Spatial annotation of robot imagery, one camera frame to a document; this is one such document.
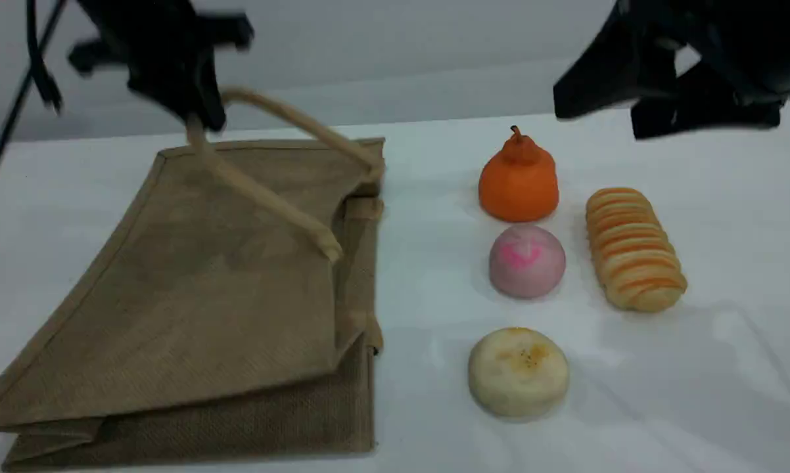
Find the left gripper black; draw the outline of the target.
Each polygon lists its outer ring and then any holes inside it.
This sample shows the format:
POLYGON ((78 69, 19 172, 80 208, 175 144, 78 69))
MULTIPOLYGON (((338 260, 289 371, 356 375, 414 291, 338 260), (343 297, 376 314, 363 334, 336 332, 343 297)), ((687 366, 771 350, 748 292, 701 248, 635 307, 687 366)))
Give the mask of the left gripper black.
POLYGON ((227 116, 214 64, 217 48, 250 48, 244 12, 199 12, 190 1, 80 1, 97 38, 77 42, 68 62, 82 76, 122 65, 129 90, 185 124, 223 131, 227 116), (175 83, 185 85, 185 93, 175 83))

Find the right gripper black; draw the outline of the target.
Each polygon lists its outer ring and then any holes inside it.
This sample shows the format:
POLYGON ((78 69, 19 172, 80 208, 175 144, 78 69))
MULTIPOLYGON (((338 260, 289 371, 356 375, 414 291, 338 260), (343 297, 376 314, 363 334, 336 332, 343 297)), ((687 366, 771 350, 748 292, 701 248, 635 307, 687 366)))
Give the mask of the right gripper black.
POLYGON ((552 95, 560 120, 640 99, 638 140, 776 128, 790 99, 790 1, 617 1, 552 95), (702 62, 676 79, 684 45, 702 62))

